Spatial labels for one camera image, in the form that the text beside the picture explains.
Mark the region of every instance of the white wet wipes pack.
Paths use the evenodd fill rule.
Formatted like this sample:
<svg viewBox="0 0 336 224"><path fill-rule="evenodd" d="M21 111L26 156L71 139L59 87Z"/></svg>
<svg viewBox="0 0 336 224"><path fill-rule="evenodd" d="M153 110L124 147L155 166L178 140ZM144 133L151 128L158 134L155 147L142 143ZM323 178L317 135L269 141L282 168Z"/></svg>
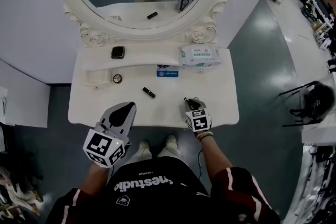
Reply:
<svg viewBox="0 0 336 224"><path fill-rule="evenodd" d="M183 67L215 67L221 64L218 48L210 44L192 44L181 48L180 62Z"/></svg>

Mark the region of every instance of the white mirror frame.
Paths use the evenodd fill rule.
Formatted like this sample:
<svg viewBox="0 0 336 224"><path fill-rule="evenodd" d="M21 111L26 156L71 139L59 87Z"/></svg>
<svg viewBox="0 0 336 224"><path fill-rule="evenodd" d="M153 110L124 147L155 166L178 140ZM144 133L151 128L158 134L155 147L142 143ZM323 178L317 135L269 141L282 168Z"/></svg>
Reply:
<svg viewBox="0 0 336 224"><path fill-rule="evenodd" d="M145 41L178 37L181 42L208 43L216 38L215 15L227 0L198 0L180 19L152 29L133 29L109 22L92 11L83 0L64 0L65 13L80 25L81 37L90 47L114 44L120 39Z"/></svg>

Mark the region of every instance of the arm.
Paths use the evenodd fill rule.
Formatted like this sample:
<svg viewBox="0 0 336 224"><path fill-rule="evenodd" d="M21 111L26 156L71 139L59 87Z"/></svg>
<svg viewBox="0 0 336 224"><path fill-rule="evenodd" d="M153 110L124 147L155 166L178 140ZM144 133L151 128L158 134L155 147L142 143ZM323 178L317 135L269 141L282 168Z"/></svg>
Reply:
<svg viewBox="0 0 336 224"><path fill-rule="evenodd" d="M216 141L212 136L202 139L203 155L205 159L206 170L209 174L210 181L222 170L231 168L232 164L224 153L219 149Z"/></svg>
<svg viewBox="0 0 336 224"><path fill-rule="evenodd" d="M98 195L106 186L109 171L109 169L101 168L93 163L88 175L80 186L80 190L92 196Z"/></svg>

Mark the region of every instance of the foot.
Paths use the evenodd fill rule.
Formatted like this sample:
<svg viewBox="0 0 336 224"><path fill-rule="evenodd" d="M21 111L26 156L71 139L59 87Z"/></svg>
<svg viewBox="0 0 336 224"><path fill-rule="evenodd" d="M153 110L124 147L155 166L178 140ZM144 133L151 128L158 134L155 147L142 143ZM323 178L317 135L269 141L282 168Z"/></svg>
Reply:
<svg viewBox="0 0 336 224"><path fill-rule="evenodd" d="M149 149L149 144L147 141L142 141L139 145L139 150Z"/></svg>
<svg viewBox="0 0 336 224"><path fill-rule="evenodd" d="M177 140L174 135L168 136L166 140L166 146L171 146L171 145L174 145L177 147Z"/></svg>

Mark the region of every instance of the white vanity table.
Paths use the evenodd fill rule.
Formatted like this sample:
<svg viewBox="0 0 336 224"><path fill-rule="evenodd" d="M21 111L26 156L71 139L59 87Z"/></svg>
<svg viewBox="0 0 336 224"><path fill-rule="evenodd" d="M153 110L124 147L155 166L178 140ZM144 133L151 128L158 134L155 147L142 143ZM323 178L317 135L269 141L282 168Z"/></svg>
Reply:
<svg viewBox="0 0 336 224"><path fill-rule="evenodd" d="M88 0L64 0L65 13L77 22L85 47L72 80L69 121L94 127L103 112L121 102L136 103L134 125L187 128L185 97L205 102L212 126L239 120L235 77L228 49L222 64L190 71L180 64L180 47L217 44L217 13L227 0L194 0L179 13L177 2L114 3L95 8ZM153 12L158 16L147 20ZM111 59L112 48L125 47L124 59ZM179 66L178 78L158 78L157 65ZM123 78L112 81L115 74ZM152 99L142 89L156 94Z"/></svg>
<svg viewBox="0 0 336 224"><path fill-rule="evenodd" d="M144 3L117 3L98 10L108 16L120 16L126 22L142 23L148 15L158 12L158 15L151 19L152 22L163 22L167 17L178 15L176 7L178 1L170 2L144 2Z"/></svg>

